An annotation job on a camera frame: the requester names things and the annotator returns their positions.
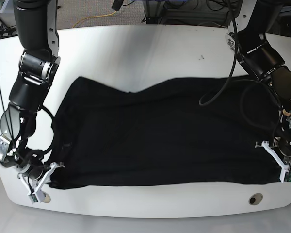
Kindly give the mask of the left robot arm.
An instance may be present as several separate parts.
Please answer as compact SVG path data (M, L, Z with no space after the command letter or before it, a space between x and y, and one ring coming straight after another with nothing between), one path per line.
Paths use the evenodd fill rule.
M241 0L228 27L237 41L238 62L250 75L267 84L282 108L282 122L275 128L279 136L279 151L291 158L291 71L284 59L266 38L284 0Z

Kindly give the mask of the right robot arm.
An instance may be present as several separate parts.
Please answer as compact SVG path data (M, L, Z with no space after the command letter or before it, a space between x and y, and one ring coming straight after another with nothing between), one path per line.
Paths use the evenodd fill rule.
M40 179L49 169L45 151L27 147L36 130L36 117L59 67L56 0L15 0L18 38L24 48L19 71L0 119L0 164L13 167L28 179Z

